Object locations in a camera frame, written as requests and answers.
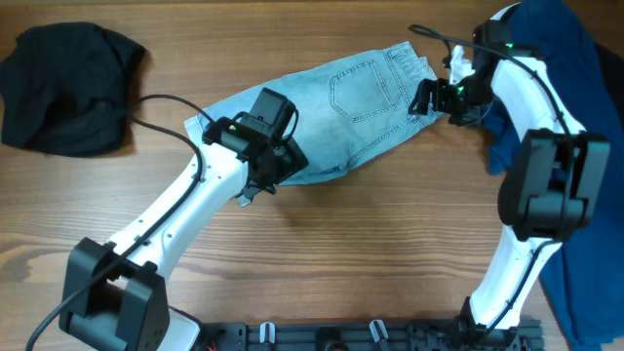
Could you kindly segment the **light blue denim shorts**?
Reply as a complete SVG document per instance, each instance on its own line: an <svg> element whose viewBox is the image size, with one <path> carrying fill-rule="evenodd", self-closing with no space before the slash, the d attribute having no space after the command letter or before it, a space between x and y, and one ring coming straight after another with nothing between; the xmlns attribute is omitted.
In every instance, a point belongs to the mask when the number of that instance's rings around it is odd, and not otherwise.
<svg viewBox="0 0 624 351"><path fill-rule="evenodd" d="M439 112L409 112L418 84L435 77L404 42L265 82L299 111L293 138L309 164L286 183L345 176L435 123Z"/></svg>

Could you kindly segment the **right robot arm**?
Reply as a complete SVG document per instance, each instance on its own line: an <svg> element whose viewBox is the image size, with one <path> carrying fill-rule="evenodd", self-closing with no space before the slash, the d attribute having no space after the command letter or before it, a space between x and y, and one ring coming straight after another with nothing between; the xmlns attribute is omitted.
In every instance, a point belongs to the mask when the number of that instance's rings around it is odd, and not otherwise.
<svg viewBox="0 0 624 351"><path fill-rule="evenodd" d="M521 142L499 189L503 227L487 274L449 330L435 334L452 350L506 350L521 339L528 292L562 243L592 219L610 153L606 138L587 133L562 104L537 48L513 41L510 19L518 8L477 26L471 41L420 24L409 28L448 49L448 78L422 80L409 113L439 111L453 125L470 126L497 99Z"/></svg>

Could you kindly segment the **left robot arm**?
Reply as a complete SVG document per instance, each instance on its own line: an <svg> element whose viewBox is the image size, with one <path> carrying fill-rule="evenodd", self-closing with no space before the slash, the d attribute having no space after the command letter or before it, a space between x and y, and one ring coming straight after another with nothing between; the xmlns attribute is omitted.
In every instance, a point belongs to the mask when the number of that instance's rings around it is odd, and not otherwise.
<svg viewBox="0 0 624 351"><path fill-rule="evenodd" d="M230 199L248 205L304 169L293 138L299 114L263 88L247 110L186 121L194 156L179 177L124 229L70 252L60 329L96 350L206 350L205 328L168 302L167 284L194 238Z"/></svg>

